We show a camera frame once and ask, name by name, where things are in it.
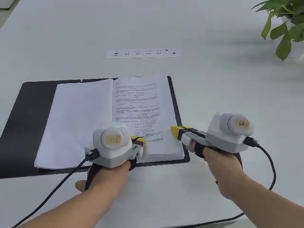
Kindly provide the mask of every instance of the black cover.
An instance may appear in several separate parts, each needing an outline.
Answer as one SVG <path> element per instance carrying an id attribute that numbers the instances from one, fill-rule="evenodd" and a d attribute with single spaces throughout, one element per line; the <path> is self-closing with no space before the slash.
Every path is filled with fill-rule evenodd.
<path id="1" fill-rule="evenodd" d="M 93 82 L 104 79 L 88 79 Z M 177 125 L 181 124 L 171 77 L 168 77 Z M 48 121 L 56 87 L 63 83 L 81 83 L 80 80 L 25 82 L 23 83 L 9 119 L 0 138 L 0 179 L 37 176 L 44 174 L 69 173 L 72 169 L 46 170 L 34 167 L 34 160 Z M 159 161 L 138 164 L 138 166 L 184 163 L 190 160 L 184 148 L 185 157 L 176 161 Z"/>

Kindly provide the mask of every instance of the electrical outlet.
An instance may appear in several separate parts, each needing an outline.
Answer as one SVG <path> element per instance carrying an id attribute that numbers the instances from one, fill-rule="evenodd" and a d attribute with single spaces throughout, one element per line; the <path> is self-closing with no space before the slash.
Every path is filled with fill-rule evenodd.
<path id="1" fill-rule="evenodd" d="M 121 58 L 170 58 L 181 57 L 181 51 L 169 48 L 146 48 L 146 49 L 115 49 L 108 50 L 106 59 Z"/>

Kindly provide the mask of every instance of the paper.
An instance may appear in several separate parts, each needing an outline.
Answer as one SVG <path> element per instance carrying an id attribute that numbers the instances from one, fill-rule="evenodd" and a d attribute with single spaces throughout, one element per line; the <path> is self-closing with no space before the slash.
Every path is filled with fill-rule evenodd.
<path id="1" fill-rule="evenodd" d="M 141 162 L 183 158 L 182 147 L 170 132 L 176 120 L 167 77 L 115 80 L 113 121 L 125 123 L 131 134 L 145 137 Z"/>
<path id="2" fill-rule="evenodd" d="M 84 148 L 93 148 L 93 132 L 112 120 L 112 96 L 111 79 L 59 84 L 35 167 L 64 169 L 77 166 L 85 157 Z"/>
<path id="3" fill-rule="evenodd" d="M 123 122 L 132 135 L 145 137 L 141 162 L 184 157 L 170 132 L 176 120 L 167 77 L 133 77 L 58 85 L 35 167 L 76 167 L 85 149 L 94 148 L 93 132 L 108 122 Z"/>

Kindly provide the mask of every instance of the skin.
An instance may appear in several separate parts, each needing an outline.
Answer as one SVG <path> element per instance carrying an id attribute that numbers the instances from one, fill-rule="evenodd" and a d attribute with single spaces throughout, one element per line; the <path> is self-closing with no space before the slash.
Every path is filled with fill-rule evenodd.
<path id="1" fill-rule="evenodd" d="M 304 208 L 250 179 L 234 155 L 209 148 L 204 149 L 203 155 L 220 193 L 232 200 L 258 228 L 304 227 Z M 129 168 L 127 161 L 114 169 L 101 169 L 85 192 L 85 180 L 78 181 L 76 188 L 81 194 L 21 227 L 93 228 L 124 187 Z"/>
<path id="2" fill-rule="evenodd" d="M 232 200 L 258 228 L 303 228 L 304 208 L 249 178 L 236 157 L 203 151 L 220 193 Z"/>
<path id="3" fill-rule="evenodd" d="M 130 162 L 127 161 L 114 169 L 102 169 L 85 192 L 85 180 L 76 182 L 75 187 L 81 194 L 21 225 L 21 228 L 93 228 L 126 184 L 129 168 Z"/>

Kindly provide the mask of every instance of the black cable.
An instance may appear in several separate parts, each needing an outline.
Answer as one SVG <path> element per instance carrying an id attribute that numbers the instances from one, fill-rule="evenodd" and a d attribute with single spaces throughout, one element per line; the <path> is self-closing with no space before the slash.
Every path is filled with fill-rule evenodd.
<path id="1" fill-rule="evenodd" d="M 45 205 L 45 203 L 51 198 L 52 195 L 54 195 L 54 193 L 61 187 L 61 185 L 63 185 L 64 182 L 66 182 L 66 180 L 74 173 L 76 172 L 86 161 L 88 160 L 88 157 L 86 157 L 85 159 L 82 160 L 82 162 L 80 162 L 79 165 L 77 165 L 76 168 L 74 168 L 52 191 L 51 193 L 45 198 L 45 200 L 35 209 L 33 210 L 32 213 L 30 213 L 29 215 L 27 215 L 25 218 L 23 218 L 20 222 L 18 222 L 16 225 L 14 225 L 12 228 L 16 228 L 19 225 L 21 225 L 25 220 L 27 220 L 28 218 L 32 217 L 40 208 L 43 207 L 43 205 Z"/>
<path id="2" fill-rule="evenodd" d="M 272 190 L 272 188 L 274 187 L 275 183 L 276 183 L 276 169 L 275 169 L 275 165 L 272 161 L 272 158 L 270 157 L 270 155 L 268 154 L 268 152 L 262 147 L 260 146 L 256 140 L 254 140 L 251 137 L 247 137 L 244 141 L 244 144 L 249 145 L 251 147 L 257 147 L 259 149 L 261 149 L 264 154 L 267 156 L 267 158 L 269 159 L 270 165 L 271 165 L 271 169 L 273 172 L 273 180 L 272 183 L 269 187 L 269 190 Z M 20 222 L 18 222 L 16 225 L 14 225 L 12 228 L 16 228 L 19 225 L 21 225 L 25 220 L 27 220 L 28 218 L 32 217 L 40 208 L 43 207 L 43 205 L 45 205 L 45 203 L 51 198 L 52 195 L 54 195 L 54 193 L 61 187 L 61 185 L 63 185 L 64 182 L 66 182 L 66 180 L 74 173 L 76 172 L 86 161 L 88 160 L 94 160 L 96 157 L 99 156 L 99 152 L 98 150 L 94 149 L 91 150 L 85 157 L 85 159 L 83 159 L 82 162 L 80 162 L 80 164 L 74 168 L 52 191 L 51 193 L 45 198 L 45 200 L 29 215 L 27 215 L 25 218 L 23 218 Z M 200 224 L 195 224 L 195 225 L 189 225 L 189 226 L 182 226 L 180 228 L 195 228 L 197 226 L 205 226 L 205 225 L 210 225 L 210 224 L 215 224 L 215 223 L 221 223 L 221 222 L 230 222 L 233 220 L 238 219 L 239 217 L 242 217 L 244 215 L 244 213 L 241 213 L 235 217 L 231 217 L 231 218 L 226 218 L 226 219 L 221 219 L 221 220 L 215 220 L 215 221 L 210 221 L 210 222 L 204 222 L 204 223 L 200 223 Z"/>
<path id="3" fill-rule="evenodd" d="M 244 144 L 248 145 L 248 146 L 251 146 L 251 147 L 257 147 L 257 148 L 259 148 L 267 156 L 267 158 L 268 158 L 268 160 L 270 162 L 270 165 L 271 165 L 271 170 L 272 170 L 273 176 L 274 176 L 273 180 L 272 180 L 272 183 L 271 183 L 271 185 L 269 187 L 269 190 L 272 190 L 272 188 L 274 187 L 274 185 L 276 183 L 276 169 L 275 169 L 274 162 L 272 161 L 272 158 L 270 157 L 269 153 L 262 146 L 260 146 L 260 144 L 258 144 L 257 141 L 254 138 L 247 137 L 244 140 Z M 230 222 L 230 221 L 238 219 L 239 217 L 242 217 L 243 215 L 244 215 L 244 213 L 241 213 L 241 214 L 239 214 L 239 215 L 237 215 L 235 217 L 231 217 L 231 218 L 226 218 L 226 219 L 221 219 L 221 220 L 215 220 L 215 221 L 210 221 L 210 222 L 204 222 L 204 223 L 199 223 L 199 224 L 194 224 L 194 225 L 189 225 L 189 226 L 181 226 L 179 228 L 196 228 L 198 226 L 206 226 L 206 225 L 215 224 L 215 223 L 221 223 L 221 222 Z"/>

